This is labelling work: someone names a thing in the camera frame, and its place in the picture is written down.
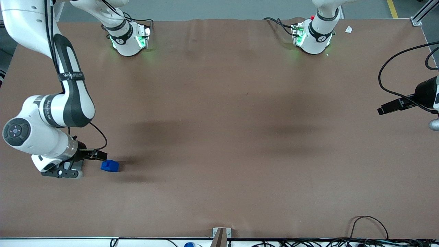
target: brown paper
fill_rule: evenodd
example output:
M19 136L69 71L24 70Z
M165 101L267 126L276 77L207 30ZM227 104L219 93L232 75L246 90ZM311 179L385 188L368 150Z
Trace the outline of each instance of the brown paper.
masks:
M98 23L60 30L121 172L87 161L81 179L43 177L1 141L2 237L200 237L218 226L234 237L346 237L360 215L391 238L437 237L435 116L376 110L396 98L378 86L381 65L425 43L409 20L341 20L320 55L267 21L157 22L152 50L133 57ZM413 93L436 75L427 54L398 57L383 83ZM60 90L51 60L19 46L0 89L1 126L28 96ZM90 148L104 142L90 126L72 134ZM354 237L384 235L362 220Z

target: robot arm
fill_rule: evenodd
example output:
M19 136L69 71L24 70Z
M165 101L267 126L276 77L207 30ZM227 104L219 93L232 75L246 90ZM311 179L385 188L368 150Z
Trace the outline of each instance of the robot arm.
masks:
M313 0L317 7L314 19L307 19L293 28L294 44L310 54L323 52L332 38L334 27L340 19L339 7L357 0Z
M86 126L93 119L95 109L73 46L49 17L49 1L0 0L0 4L5 27L15 41L56 59L62 87L58 94L27 98L20 113L5 124L4 140L11 147L32 154L36 168L42 173L64 165L65 161L71 161L71 165L90 157L83 143L59 129ZM69 175L78 177L79 173L76 170Z
M132 20L128 21L122 10L118 9L126 5L128 0L71 0L70 2L102 23L110 34L113 47L121 55L132 56L147 47L150 27Z

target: black cable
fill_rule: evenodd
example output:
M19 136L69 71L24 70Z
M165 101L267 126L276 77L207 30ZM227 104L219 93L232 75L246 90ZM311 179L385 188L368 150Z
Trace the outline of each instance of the black cable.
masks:
M171 242L175 247L178 247L176 243L174 243L172 240L167 239L169 242Z
M314 240L308 240L308 242L311 243L311 246L314 246L313 243L315 243L317 245L317 247L323 247L318 242L316 242Z
M49 44L49 50L50 50L50 54L52 55L52 62L53 62L53 64L54 64L54 66L55 66L55 70L58 72L58 65L57 65L57 63L56 63L56 57L54 57L54 50L53 50L53 47L52 47L52 35L51 35L51 33L50 33L50 31L49 31L49 23L48 23L48 21L49 21L49 9L47 8L47 4L48 4L48 2L47 2L47 0L44 0L44 18L45 18L45 26L46 26L46 33L47 33L47 42L48 42L48 44Z
M271 18L271 17L265 17L263 20L269 20L269 21L275 22L278 25L283 25L284 27L291 28L291 26L288 26L288 25L285 25L281 22L278 22L277 20L275 20L274 18Z
M365 239L363 242L363 246L366 247L366 243L367 243L368 239Z
M376 242L375 240L370 240L370 239L365 239L364 240L364 245L366 245L366 244L368 244L368 242L370 242L369 243L369 246L371 246L371 245L373 245L373 246L375 246L375 247L384 247L381 243L379 243L379 242Z
M427 112L429 112L429 113L433 113L433 114L438 114L438 111L436 111L436 110L430 110L430 109L426 108L425 106L416 103L415 101L411 100L410 98L408 98L407 96L405 96L405 95L403 95L403 94L400 94L400 93L397 93L397 92L393 92L393 91L391 91L391 90L385 88L385 87L383 86L382 82L381 82L381 74L382 74L384 68L386 67L386 65L387 65L392 59L396 58L397 56L401 55L402 53L406 53L406 52L408 52L408 51L412 51L412 50L415 50L415 49L419 49L419 48L422 48L422 47L426 47L426 46L430 46L430 45L435 45L435 44L439 44L439 41L431 42L431 43L427 43L427 44L423 44L423 45L418 45L418 46L415 46L415 47L412 47L412 48L408 48L408 49L406 49L406 50L403 50L403 51L400 51L400 52L396 53L396 54L393 55L391 58L389 58L389 59L383 64L383 66L382 66L381 69L380 69L380 72L378 73L378 84L380 85L381 89L384 90L384 91L386 91L386 92L388 92L388 93L390 93L390 94L393 94L393 95L399 96L399 97L401 97L401 98L404 98L404 99L410 101L412 104L414 104L415 106L417 106L417 107L423 109L424 111L427 111Z
M421 241L418 241L416 239L414 239L413 241L415 241L418 244L418 247L423 247L423 244ZM392 240L392 242L394 243L408 243L411 246L417 246L416 244L413 244L413 242L411 242L410 240L407 239L396 239L396 240Z
M110 247L116 247L117 243L119 242L118 238L113 238L110 241Z
M432 50L432 51L430 52L430 54L428 54L427 58L425 59L425 66L426 66L428 69L431 69L431 70L439 70L438 68L433 68L433 67L431 67L430 65L428 65L428 60L430 59L431 56L433 56L433 53L435 53L437 50L439 50L439 46L436 47L434 50Z
M409 243L409 245L405 245L405 244L394 243L394 242L392 242L392 241L388 241L388 240L380 240L380 239L377 239L377 240L375 240L375 241L380 242L380 243L383 243L383 244L393 245L393 246L415 247L415 246L413 246L411 243Z
M294 246L298 246L300 244L305 245L306 247L314 247L312 243L310 243L309 239L291 239L291 241L294 241L295 244Z
M352 240L352 239L345 239L345 240L339 242L339 243L337 244L337 247L341 247L344 243L347 243L347 244L346 244L346 247L350 247L349 243L351 242L351 240Z
M297 247L298 245L300 245L300 243L297 242L296 240L291 239L291 240L288 240L288 241L293 241L294 242L294 243L291 244L291 247Z
M286 28L287 28L287 27L288 27L288 28L291 28L291 26L282 23L282 21L281 21L280 18L277 18L277 20L274 20L274 19L271 18L271 17L265 17L263 20L273 21L273 22L275 22L276 24L280 25L280 26L285 30L285 32L287 32L289 35L294 36L294 37L299 37L299 35L297 35L297 34L290 33Z
M407 242L409 242L411 245L416 246L415 244L413 244L412 242L410 242L410 240L404 240L404 241L407 241ZM418 247L423 247L423 246L424 246L424 243L425 243L425 242L419 241L419 240L417 240L417 239L413 239L413 241L415 241L415 242L417 243L417 246L418 246Z
M2 52L4 52L4 53L8 54L9 56L13 56L13 55L14 55L14 54L12 54L12 53L9 53L9 52L5 51L3 48L0 48L0 51L2 51Z
M56 72L59 74L59 67L58 67L58 58L56 56L56 49L55 49L55 37L54 37L54 7L53 5L50 5L50 29L51 29L51 39L52 39L52 50L53 50L53 57L52 60L55 64Z
M336 239L333 239L333 240L331 240L331 241L326 245L326 247L333 247L332 243L334 243L334 242L336 242L336 241L339 241L339 240L342 240L342 239L344 239L344 238L336 238Z
M360 217L358 217L358 218L354 221L354 224L352 225L351 235L349 236L349 239L347 240L347 244L346 244L347 247L349 247L349 243L350 243L351 240L352 240L352 235L354 235L355 224L357 223L357 221L359 221L360 219L363 219L363 218L371 218L371 219L374 219L376 222L380 223L380 225L383 227L383 229L384 229L384 231L385 231L386 239L389 239L389 233L387 232L387 229L386 229L386 227L383 225L383 223L381 223L381 221L379 221L377 218L374 218L374 217L372 217L372 216L365 215L365 216L360 216Z
M107 140L107 138L105 137L104 133L102 133L102 131L101 131L96 125L94 125L92 122L90 122L90 125L93 126L97 131L99 131L99 133L100 133L100 134L104 137L104 139L105 139L105 145L102 146L102 147L100 147L100 148L98 148L98 149L96 149L96 150L101 150L101 149L105 148L105 147L107 146L107 144L108 144L108 140Z
M116 8L113 7L109 2L107 2L106 0L102 0L102 2L109 8L111 9L111 11L113 11L114 13L116 13L118 16L125 18L127 21L132 22L132 21L139 21L139 22L143 22L143 21L150 21L150 22L154 22L152 19L134 19L131 17L131 15L129 15L126 12L122 12L123 15L119 14L116 11Z
M288 242L284 242L284 241L278 241L278 242L281 244L280 247L292 247L292 245Z
M259 244L255 244L255 245L253 245L252 247L260 247L261 245L263 244L263 246L269 246L269 247L276 247L276 246L274 246L274 245L272 245L272 244L270 244L270 243L266 243L265 241L263 241L262 243L259 243Z

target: blue block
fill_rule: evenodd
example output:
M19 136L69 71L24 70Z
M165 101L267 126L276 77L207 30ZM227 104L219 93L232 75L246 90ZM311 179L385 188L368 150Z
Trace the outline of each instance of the blue block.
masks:
M102 161L101 170L110 171L110 172L118 172L119 171L119 162L114 160Z

